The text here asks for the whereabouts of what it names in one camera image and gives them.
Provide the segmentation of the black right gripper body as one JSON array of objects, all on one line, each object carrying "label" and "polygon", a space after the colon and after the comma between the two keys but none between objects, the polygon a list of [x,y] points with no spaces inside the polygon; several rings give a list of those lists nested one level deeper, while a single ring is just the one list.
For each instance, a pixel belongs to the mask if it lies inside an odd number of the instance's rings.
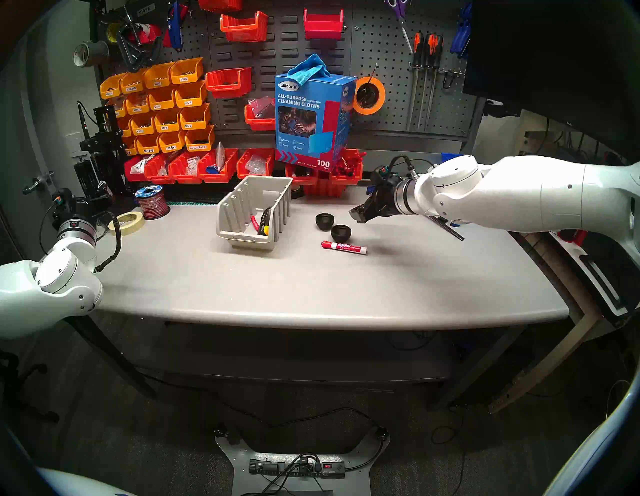
[{"label": "black right gripper body", "polygon": [[391,169],[375,169],[370,180],[373,190],[367,199],[367,217],[403,215],[396,205],[396,189],[403,178]]}]

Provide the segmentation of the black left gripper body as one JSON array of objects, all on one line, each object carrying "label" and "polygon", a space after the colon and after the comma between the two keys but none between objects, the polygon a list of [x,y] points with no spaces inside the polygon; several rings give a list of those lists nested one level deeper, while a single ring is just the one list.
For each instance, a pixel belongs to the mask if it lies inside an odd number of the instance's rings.
[{"label": "black left gripper body", "polygon": [[101,215],[101,199],[74,196],[67,188],[52,194],[52,207],[52,223],[65,223],[73,219],[97,223]]}]

